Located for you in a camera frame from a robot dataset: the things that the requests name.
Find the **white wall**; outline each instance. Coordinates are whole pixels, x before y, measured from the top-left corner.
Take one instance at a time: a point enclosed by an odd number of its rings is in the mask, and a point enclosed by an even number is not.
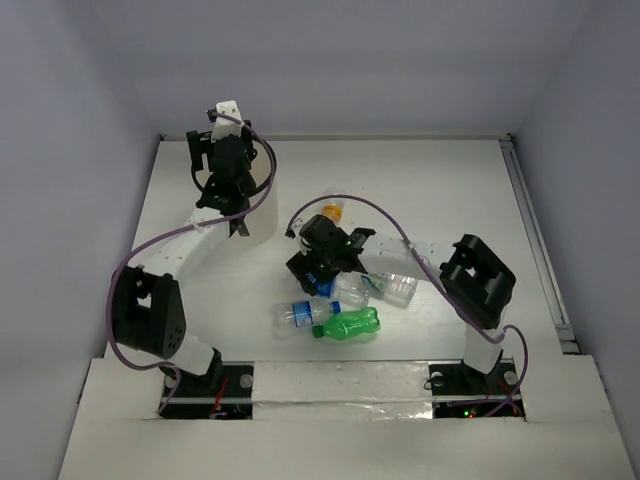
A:
[[[513,131],[588,3],[93,1],[173,134],[225,98],[264,133]]]
[[[109,45],[82,0],[0,2],[3,479],[57,475],[157,146]]]
[[[598,0],[516,137],[580,345],[640,468],[640,2]]]

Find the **purple cable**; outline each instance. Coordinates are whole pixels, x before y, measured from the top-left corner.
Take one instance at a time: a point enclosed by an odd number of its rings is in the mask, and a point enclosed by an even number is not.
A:
[[[260,136],[255,132],[255,130],[252,127],[250,127],[247,124],[244,124],[243,122],[229,115],[224,115],[222,113],[213,113],[213,112],[212,112],[212,115],[215,117],[224,118],[225,120],[232,121],[234,123],[237,123],[238,125],[243,125],[247,130],[249,130],[253,134],[255,140],[264,147],[267,153],[267,156],[269,157],[269,163],[271,164],[271,173],[269,174],[269,183],[267,184],[267,188],[264,194],[260,197],[260,200],[258,200],[255,205],[253,205],[252,207],[248,208],[243,212],[236,213],[235,215],[231,215],[229,217],[216,218],[215,220],[208,220],[206,222],[202,222],[197,225],[187,225],[184,227],[176,228],[175,230],[171,230],[169,232],[163,233],[162,235],[158,235],[157,237],[154,237],[151,240],[147,240],[142,245],[134,248],[129,254],[127,254],[122,259],[122,261],[118,265],[118,268],[116,268],[115,272],[113,273],[113,276],[111,277],[111,285],[109,285],[109,293],[107,294],[107,304],[105,307],[107,340],[109,342],[109,345],[111,346],[111,349],[113,350],[113,353],[118,358],[118,360],[120,360],[124,365],[131,368],[132,370],[146,371],[146,370],[154,369],[156,367],[168,367],[168,368],[171,368],[176,374],[175,385],[169,391],[169,394],[167,395],[167,398],[165,399],[165,401],[162,402],[162,405],[160,405],[160,407],[158,408],[158,414],[162,413],[162,411],[168,405],[169,401],[173,398],[173,395],[176,393],[176,390],[178,389],[178,385],[180,383],[180,378],[181,378],[180,369],[176,367],[173,363],[168,361],[156,362],[149,365],[137,365],[131,362],[120,351],[120,348],[118,347],[118,344],[116,342],[116,338],[113,332],[113,318],[112,318],[113,297],[115,294],[115,288],[116,288],[116,284],[118,283],[118,279],[120,278],[122,271],[125,269],[129,261],[131,261],[131,259],[135,257],[138,253],[149,248],[150,246],[155,245],[156,243],[161,242],[162,240],[165,240],[167,238],[173,237],[175,235],[179,235],[181,233],[195,230],[196,228],[209,227],[211,225],[229,222],[231,220],[244,217],[250,214],[251,212],[253,212],[254,210],[256,210],[260,205],[262,205],[262,203],[266,200],[267,196],[271,192],[271,187],[273,186],[273,178],[275,176],[275,171],[276,171],[276,160],[275,160],[273,151],[271,150],[271,148],[269,148],[267,143],[262,138],[260,138]]]
[[[416,259],[416,262],[418,262],[418,265],[420,266],[420,268],[422,269],[424,274],[427,276],[427,278],[429,279],[431,284],[436,288],[438,293],[440,293],[440,295],[442,295],[445,298],[445,300],[447,302],[449,302],[449,304],[453,307],[453,309],[456,311],[458,316],[465,323],[467,323],[468,325],[473,327],[473,329],[476,332],[478,332],[478,334],[480,334],[480,336],[482,338],[484,338],[487,342],[492,343],[494,345],[498,345],[499,343],[501,343],[504,340],[504,337],[506,335],[506,331],[508,329],[512,329],[518,334],[518,336],[520,337],[520,340],[522,340],[522,348],[523,348],[523,351],[524,351],[524,361],[523,361],[523,365],[522,365],[522,373],[520,375],[520,378],[518,379],[518,382],[514,385],[514,387],[511,390],[511,392],[507,395],[507,397],[505,399],[503,399],[503,401],[500,402],[498,404],[498,406],[496,406],[494,409],[492,409],[489,413],[487,413],[484,416],[485,417],[490,417],[491,415],[495,414],[498,410],[500,410],[503,406],[505,406],[507,403],[512,403],[513,402],[513,396],[520,389],[520,385],[522,385],[522,381],[524,380],[524,376],[527,373],[527,367],[529,366],[529,348],[527,347],[527,342],[526,342],[526,340],[524,338],[524,335],[522,334],[522,331],[518,327],[516,327],[515,325],[505,325],[504,327],[502,327],[502,332],[497,337],[493,338],[490,335],[488,335],[478,325],[478,323],[473,318],[471,318],[464,310],[462,310],[460,307],[458,307],[458,305],[456,304],[455,300],[447,293],[447,291],[444,289],[444,287],[442,286],[442,284],[440,283],[438,278],[436,278],[436,276],[433,275],[433,273],[429,270],[429,267],[424,263],[424,260],[422,259],[420,254],[418,254],[418,252],[416,251],[415,247],[413,246],[413,243],[409,239],[409,236],[404,231],[404,229],[400,226],[400,224],[397,222],[397,220],[395,218],[393,218],[391,216],[391,214],[389,214],[382,207],[379,207],[378,205],[376,205],[375,203],[371,202],[370,200],[367,200],[366,198],[357,197],[355,195],[347,195],[347,194],[323,195],[321,197],[314,198],[313,200],[308,201],[307,203],[302,205],[298,210],[296,210],[296,212],[291,216],[291,219],[289,220],[289,223],[287,224],[287,230],[288,231],[292,230],[293,222],[298,218],[298,216],[304,210],[306,210],[307,208],[309,208],[311,205],[313,205],[315,203],[321,202],[322,200],[329,200],[331,198],[344,198],[344,199],[347,199],[347,200],[355,200],[356,202],[364,203],[365,205],[369,205],[371,208],[373,208],[374,210],[378,211],[380,214],[382,214],[382,216],[384,216],[387,220],[389,220],[389,222],[391,222],[391,224],[396,228],[396,230],[398,231],[398,233],[402,237],[402,240],[404,240],[404,242],[407,244],[407,247],[409,247],[409,251],[411,252],[411,255],[413,255],[413,258]],[[485,402],[492,402],[493,403],[494,400],[491,400],[491,399],[479,400],[477,403],[485,403]]]

